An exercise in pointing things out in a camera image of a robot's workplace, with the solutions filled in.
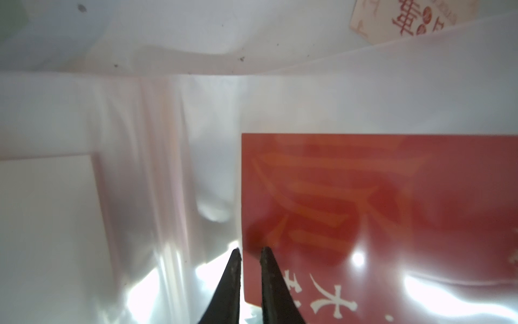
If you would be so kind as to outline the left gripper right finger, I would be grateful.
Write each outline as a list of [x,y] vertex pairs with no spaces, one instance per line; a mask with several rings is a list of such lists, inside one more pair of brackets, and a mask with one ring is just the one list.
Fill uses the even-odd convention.
[[284,281],[273,251],[264,247],[260,255],[262,312],[264,324],[305,324]]

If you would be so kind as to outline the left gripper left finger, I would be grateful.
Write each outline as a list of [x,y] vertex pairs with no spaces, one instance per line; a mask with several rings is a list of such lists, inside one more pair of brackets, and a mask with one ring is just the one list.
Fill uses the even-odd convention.
[[240,322],[242,257],[232,250],[223,275],[199,324],[238,324]]

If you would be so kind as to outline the red card gold characters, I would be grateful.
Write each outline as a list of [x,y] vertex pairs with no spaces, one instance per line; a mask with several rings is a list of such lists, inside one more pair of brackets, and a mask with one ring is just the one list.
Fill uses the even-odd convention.
[[243,134],[244,298],[307,323],[516,323],[517,138]]

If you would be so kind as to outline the pink elephant photo album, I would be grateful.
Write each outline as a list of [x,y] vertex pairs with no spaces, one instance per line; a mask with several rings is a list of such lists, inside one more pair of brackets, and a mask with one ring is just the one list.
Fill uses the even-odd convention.
[[514,136],[517,13],[259,76],[1,74],[1,322],[198,323],[243,134]]

